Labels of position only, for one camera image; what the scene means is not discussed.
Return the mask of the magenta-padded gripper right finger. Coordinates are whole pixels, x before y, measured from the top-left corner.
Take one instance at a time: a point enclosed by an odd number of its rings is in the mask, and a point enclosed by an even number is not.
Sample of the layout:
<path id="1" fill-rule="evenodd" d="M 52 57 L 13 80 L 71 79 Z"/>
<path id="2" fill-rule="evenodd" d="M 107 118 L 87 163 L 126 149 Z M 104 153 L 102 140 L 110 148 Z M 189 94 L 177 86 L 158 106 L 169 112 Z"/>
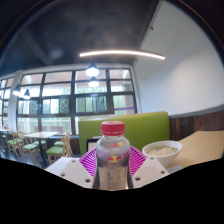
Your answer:
<path id="1" fill-rule="evenodd" d="M 147 157 L 138 149 L 131 147 L 128 174 L 129 189 L 143 187 L 167 175 L 167 170 L 156 158 Z"/>

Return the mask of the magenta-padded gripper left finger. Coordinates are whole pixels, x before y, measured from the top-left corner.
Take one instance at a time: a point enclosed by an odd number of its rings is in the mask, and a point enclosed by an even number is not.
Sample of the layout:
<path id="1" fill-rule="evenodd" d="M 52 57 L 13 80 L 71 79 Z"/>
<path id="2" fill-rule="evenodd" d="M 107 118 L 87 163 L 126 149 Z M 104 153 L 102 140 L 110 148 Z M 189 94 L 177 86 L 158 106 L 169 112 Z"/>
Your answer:
<path id="1" fill-rule="evenodd" d="M 85 153 L 81 158 L 61 157 L 48 166 L 46 171 L 84 188 L 99 188 L 99 180 L 96 178 L 95 148 Z"/>

